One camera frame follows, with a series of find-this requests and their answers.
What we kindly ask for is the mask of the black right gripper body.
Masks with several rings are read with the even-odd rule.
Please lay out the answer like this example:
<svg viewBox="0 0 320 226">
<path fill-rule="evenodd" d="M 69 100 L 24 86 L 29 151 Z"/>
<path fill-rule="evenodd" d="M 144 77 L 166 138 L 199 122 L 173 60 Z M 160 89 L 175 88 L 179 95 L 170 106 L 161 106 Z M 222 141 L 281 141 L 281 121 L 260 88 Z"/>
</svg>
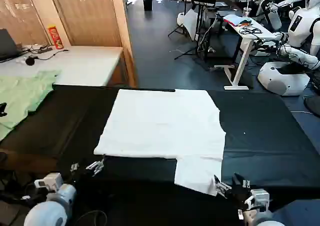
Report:
<svg viewBox="0 0 320 226">
<path fill-rule="evenodd" d="M 251 196 L 251 189 L 241 185 L 234 185 L 229 189 L 225 197 L 233 203 L 238 209 L 248 209 L 249 206 L 245 202 Z"/>
</svg>

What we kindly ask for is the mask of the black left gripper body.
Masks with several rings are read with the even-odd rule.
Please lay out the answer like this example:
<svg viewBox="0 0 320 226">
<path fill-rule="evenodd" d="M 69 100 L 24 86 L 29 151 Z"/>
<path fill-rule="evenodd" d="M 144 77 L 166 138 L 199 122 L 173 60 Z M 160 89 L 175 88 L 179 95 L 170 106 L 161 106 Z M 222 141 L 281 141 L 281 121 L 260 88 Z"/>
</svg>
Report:
<svg viewBox="0 0 320 226">
<path fill-rule="evenodd" d="M 85 168 L 78 168 L 72 172 L 69 172 L 63 178 L 65 184 L 73 185 L 75 188 L 79 188 L 88 185 L 93 178 L 94 170 Z"/>
</svg>

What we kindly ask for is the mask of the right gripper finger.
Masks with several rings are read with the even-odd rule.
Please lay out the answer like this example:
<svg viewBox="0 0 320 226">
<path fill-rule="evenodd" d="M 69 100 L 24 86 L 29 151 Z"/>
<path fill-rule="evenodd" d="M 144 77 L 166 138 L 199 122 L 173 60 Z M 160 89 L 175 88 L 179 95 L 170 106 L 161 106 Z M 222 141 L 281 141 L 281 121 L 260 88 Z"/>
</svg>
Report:
<svg viewBox="0 0 320 226">
<path fill-rule="evenodd" d="M 227 199 L 229 197 L 229 195 L 230 195 L 230 193 L 232 191 L 232 187 L 227 185 L 224 182 L 221 182 L 216 175 L 214 175 L 213 185 L 214 185 L 214 190 L 219 195 L 221 195 L 225 199 Z"/>
<path fill-rule="evenodd" d="M 231 181 L 232 181 L 232 186 L 241 187 L 241 188 L 245 188 L 245 189 L 251 188 L 250 180 L 245 179 L 244 176 L 242 176 L 236 172 L 233 174 Z"/>
</svg>

